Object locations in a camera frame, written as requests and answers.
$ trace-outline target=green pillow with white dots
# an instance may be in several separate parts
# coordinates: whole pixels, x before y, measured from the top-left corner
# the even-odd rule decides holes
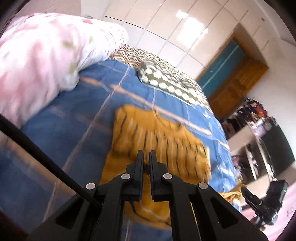
[[[138,77],[143,84],[172,95],[188,105],[196,106],[202,99],[196,83],[191,83],[189,80],[171,74],[165,74],[161,66],[153,60],[141,62]]]

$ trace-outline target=black cable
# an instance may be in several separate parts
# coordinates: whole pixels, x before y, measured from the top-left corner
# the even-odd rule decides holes
[[[0,114],[0,131],[20,145],[26,152],[39,161],[53,175],[73,189],[80,196],[99,208],[99,203],[89,195],[77,182],[69,177],[57,164],[55,164],[38,146],[36,146],[21,130]]]

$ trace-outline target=person's hand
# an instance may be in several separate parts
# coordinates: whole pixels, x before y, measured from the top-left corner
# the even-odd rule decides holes
[[[256,222],[256,217],[253,217],[251,220],[250,220],[250,222],[252,223],[252,224],[254,224],[255,225],[255,222]],[[260,227],[259,228],[260,229],[260,231],[264,231],[265,230],[265,226],[262,226],[262,227]]]

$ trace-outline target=brown wooden panel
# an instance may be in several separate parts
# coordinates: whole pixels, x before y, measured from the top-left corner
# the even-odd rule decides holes
[[[244,57],[208,99],[216,118],[222,119],[229,114],[267,70],[265,64],[252,57]]]

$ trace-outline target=plaid bedspread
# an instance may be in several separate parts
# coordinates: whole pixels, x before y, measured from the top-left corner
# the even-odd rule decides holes
[[[111,147],[115,110],[132,104],[156,109],[165,118],[182,123],[210,148],[210,185],[216,191],[229,191],[236,186],[225,134],[207,108],[189,106],[143,85],[136,70],[116,60],[94,64],[81,71],[80,76],[73,91],[61,93],[22,129],[80,185],[99,182]],[[2,212],[26,232],[74,194],[12,141],[0,149],[0,193]],[[148,237],[171,240],[171,232],[124,221],[123,240]]]

